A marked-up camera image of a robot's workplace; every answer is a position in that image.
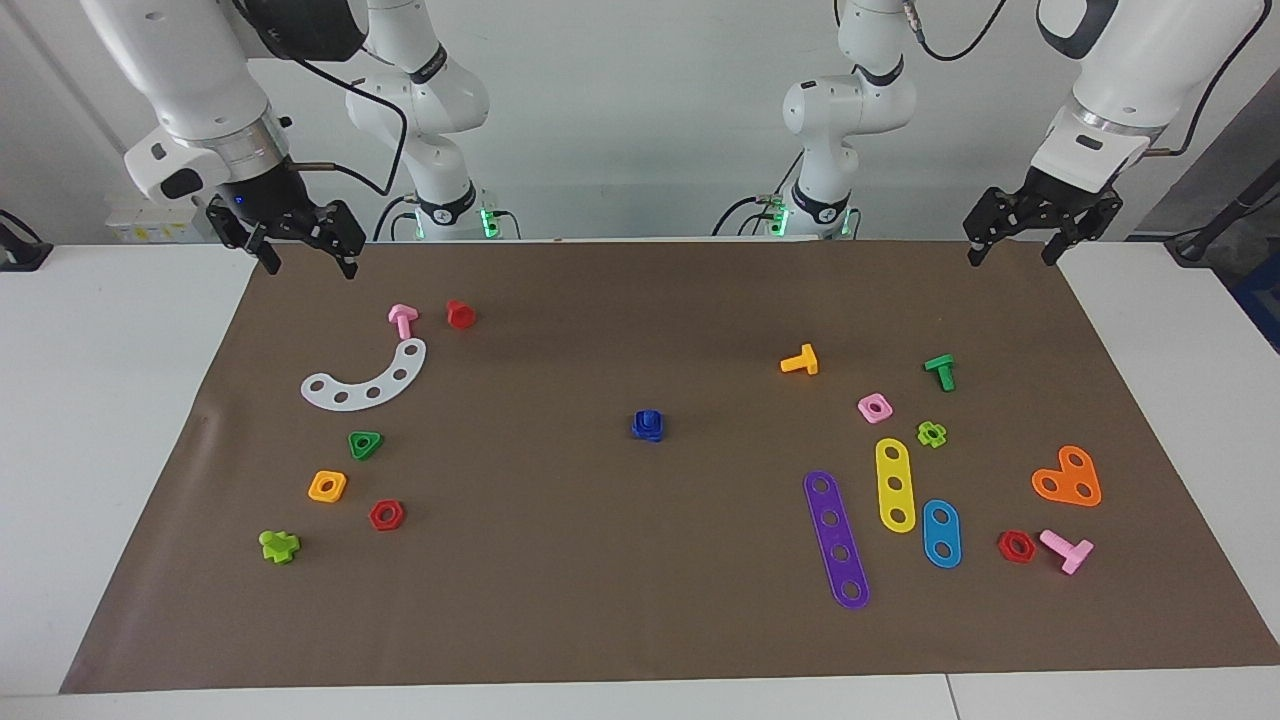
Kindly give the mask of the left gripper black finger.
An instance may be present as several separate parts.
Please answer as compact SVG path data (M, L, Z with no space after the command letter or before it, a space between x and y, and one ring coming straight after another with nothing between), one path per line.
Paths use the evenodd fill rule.
M1062 255L1079 243L1092 242L1101 237L1123 208L1123 200L1116 193L1103 193L1087 210L1071 214L1055 210L1052 214L1056 233L1046 243L1041 259L1046 266L1056 266Z
M969 242L966 258L972 266L980 266L997 242L1021 232L1018 217L1020 200L1018 192L988 187L975 201L963 220Z

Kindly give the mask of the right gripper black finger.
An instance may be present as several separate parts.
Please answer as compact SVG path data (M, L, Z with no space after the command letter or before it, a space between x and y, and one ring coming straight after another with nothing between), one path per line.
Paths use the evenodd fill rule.
M247 231L241 219L220 200L212 200L206 206L206 219L219 242L232 250L242 250L255 258L269 274L275 275L282 260L266 237L266 227L257 224Z
M347 281L358 272L358 258L366 245L366 234L340 200L314 209L314 227L308 232L308 246L333 258Z

